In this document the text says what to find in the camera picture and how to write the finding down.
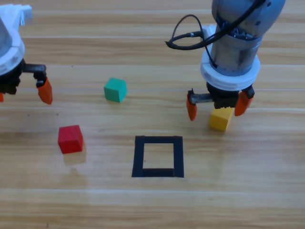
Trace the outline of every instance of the wooden table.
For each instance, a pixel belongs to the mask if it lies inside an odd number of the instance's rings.
[[[0,105],[1,229],[304,229],[305,16],[288,0],[259,49],[255,99],[226,133],[194,122],[203,49],[166,47],[178,20],[214,23],[212,0],[2,0],[33,7],[25,60],[47,65],[53,104],[23,74]],[[187,19],[177,33],[198,30]],[[104,98],[125,79],[121,104]],[[82,153],[62,155],[61,126],[80,125]],[[132,178],[136,135],[183,136],[185,178]],[[172,146],[145,146],[144,167],[172,167]]]

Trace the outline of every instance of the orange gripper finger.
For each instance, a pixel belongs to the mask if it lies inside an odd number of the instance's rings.
[[[46,103],[46,104],[52,103],[52,101],[53,101],[52,86],[51,86],[48,78],[47,78],[46,83],[43,86],[38,88],[38,95],[44,103]]]
[[[243,115],[250,106],[253,98],[249,99],[245,92],[239,93],[239,98],[235,107],[235,116]]]
[[[197,116],[197,105],[190,103],[188,95],[186,99],[186,107],[187,107],[187,112],[189,113],[190,120],[191,121],[195,120]]]

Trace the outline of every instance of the cube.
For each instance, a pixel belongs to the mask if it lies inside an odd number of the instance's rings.
[[[110,78],[104,92],[107,100],[121,103],[127,94],[127,83],[122,79]]]
[[[63,154],[82,151],[83,137],[79,125],[59,128],[58,145]]]
[[[216,130],[226,131],[232,116],[233,108],[231,107],[214,109],[211,114],[209,126]]]

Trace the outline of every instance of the red cube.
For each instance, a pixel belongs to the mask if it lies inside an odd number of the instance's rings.
[[[82,151],[83,138],[79,125],[59,128],[58,145],[63,154]]]

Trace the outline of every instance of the yellow cube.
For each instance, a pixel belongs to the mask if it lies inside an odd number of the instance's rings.
[[[231,107],[214,109],[211,114],[209,126],[216,130],[226,131],[232,116],[233,108]]]

